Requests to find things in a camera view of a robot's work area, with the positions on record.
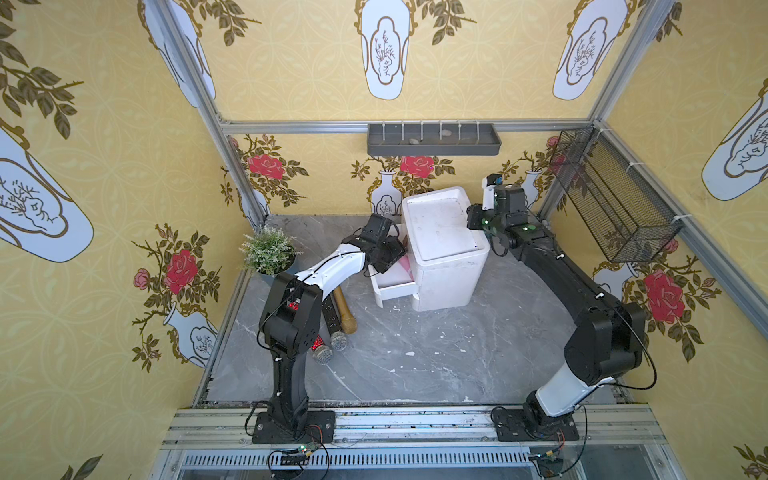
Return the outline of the pink microphone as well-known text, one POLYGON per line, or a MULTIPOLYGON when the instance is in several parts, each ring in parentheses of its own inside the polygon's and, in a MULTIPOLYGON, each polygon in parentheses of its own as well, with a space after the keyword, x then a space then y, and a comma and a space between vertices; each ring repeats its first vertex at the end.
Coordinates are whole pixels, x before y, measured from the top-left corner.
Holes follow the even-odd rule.
POLYGON ((407 275, 408 275, 410 278, 413 278, 413 274, 412 274, 412 271, 411 271, 411 266, 410 266, 409 258, 408 258, 408 256, 407 256, 407 255, 403 255, 403 256, 402 256, 402 257, 401 257, 401 258, 398 260, 398 264, 399 264, 399 265, 400 265, 400 266, 403 268, 403 270, 405 271, 405 273, 406 273, 406 274, 407 274, 407 275))

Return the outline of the white drawer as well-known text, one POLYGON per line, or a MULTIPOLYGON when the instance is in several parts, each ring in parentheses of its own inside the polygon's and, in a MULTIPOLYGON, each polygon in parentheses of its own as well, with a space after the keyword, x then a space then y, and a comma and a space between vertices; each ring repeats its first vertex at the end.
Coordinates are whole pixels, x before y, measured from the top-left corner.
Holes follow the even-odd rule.
POLYGON ((382 308, 388 300, 411 296, 418 292, 414 278, 410 278, 398 261, 385 273, 379 273, 373 266, 368 267, 375 303, 382 308))

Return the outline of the wooden rolling pin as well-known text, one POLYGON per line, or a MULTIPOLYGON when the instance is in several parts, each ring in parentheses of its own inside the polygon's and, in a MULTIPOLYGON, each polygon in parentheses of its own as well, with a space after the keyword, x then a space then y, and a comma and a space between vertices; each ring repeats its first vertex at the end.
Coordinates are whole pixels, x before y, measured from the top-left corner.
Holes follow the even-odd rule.
POLYGON ((357 331, 357 319, 349 309, 346 297, 341 287, 337 287, 333 290, 333 297, 340 316, 341 330, 346 335, 354 334, 357 331))

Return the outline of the black microphone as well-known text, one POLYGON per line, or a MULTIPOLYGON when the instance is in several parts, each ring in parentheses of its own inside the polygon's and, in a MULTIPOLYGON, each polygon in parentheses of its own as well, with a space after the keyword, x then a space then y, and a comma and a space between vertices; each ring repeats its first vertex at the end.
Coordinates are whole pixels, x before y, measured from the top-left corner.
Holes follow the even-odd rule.
POLYGON ((341 319, 332 295, 323 300, 321 310, 330 336, 331 348, 343 351, 349 345, 349 340, 347 334, 342 330, 341 319))

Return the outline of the red glitter microphone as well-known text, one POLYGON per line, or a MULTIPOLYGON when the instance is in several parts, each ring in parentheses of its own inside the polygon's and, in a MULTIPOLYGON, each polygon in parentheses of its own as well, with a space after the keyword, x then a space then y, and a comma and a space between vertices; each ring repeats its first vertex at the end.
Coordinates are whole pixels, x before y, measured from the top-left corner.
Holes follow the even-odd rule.
POLYGON ((299 300, 289 301, 287 308, 293 313, 292 326, 296 331, 294 339, 291 341, 288 347, 288 357, 295 358, 302 352, 310 351, 311 357, 320 364, 326 364, 333 356, 332 348, 325 342, 321 335, 321 328, 324 325, 324 319, 322 310, 315 310, 311 312, 308 317, 308 322, 300 322, 298 320, 298 312, 301 310, 301 303, 299 300), (310 327, 315 326, 316 333, 315 339, 311 346, 308 345, 309 334, 311 333, 310 327))

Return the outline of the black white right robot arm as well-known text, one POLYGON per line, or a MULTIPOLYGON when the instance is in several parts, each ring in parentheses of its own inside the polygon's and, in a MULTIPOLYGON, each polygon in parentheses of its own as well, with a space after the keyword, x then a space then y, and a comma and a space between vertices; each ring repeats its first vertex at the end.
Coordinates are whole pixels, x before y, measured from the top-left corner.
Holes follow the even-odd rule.
POLYGON ((588 277, 558 246, 554 235, 527 207, 524 189, 499 174, 482 181, 483 200, 467 209, 467 226, 483 232, 494 253, 511 254, 556 295, 576 328, 564 347, 564 364, 528 395, 523 425, 534 438, 563 430, 577 406, 642 362, 647 318, 588 277))

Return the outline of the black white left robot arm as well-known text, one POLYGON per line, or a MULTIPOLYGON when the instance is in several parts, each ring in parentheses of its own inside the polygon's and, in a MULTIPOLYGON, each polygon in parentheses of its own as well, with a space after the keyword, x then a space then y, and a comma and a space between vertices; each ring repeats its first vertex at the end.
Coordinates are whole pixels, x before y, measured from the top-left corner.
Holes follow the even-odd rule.
POLYGON ((305 434, 310 423, 306 356, 320 333, 322 304, 348 278, 369 267, 384 274, 395 265, 406 253, 398 234, 392 220, 373 214, 317 264, 275 277, 259 320, 272 357, 273 392, 258 417, 264 427, 253 434, 256 440, 270 428, 292 440, 305 434))

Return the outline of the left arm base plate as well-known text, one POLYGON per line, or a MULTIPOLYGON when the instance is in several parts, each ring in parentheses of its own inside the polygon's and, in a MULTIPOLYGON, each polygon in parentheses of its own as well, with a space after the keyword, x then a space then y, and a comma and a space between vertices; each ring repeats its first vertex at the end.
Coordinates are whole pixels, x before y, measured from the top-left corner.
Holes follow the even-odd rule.
POLYGON ((308 411, 296 425, 280 421, 275 414, 257 416, 253 444, 331 443, 334 440, 336 413, 331 410, 308 411))

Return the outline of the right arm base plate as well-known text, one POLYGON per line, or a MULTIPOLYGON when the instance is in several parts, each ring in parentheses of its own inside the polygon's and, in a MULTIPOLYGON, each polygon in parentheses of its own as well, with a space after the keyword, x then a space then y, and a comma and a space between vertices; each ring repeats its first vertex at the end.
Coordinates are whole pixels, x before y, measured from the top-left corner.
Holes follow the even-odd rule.
POLYGON ((548 417, 530 410, 494 407, 490 420, 500 442, 568 442, 580 439, 572 414, 548 417))

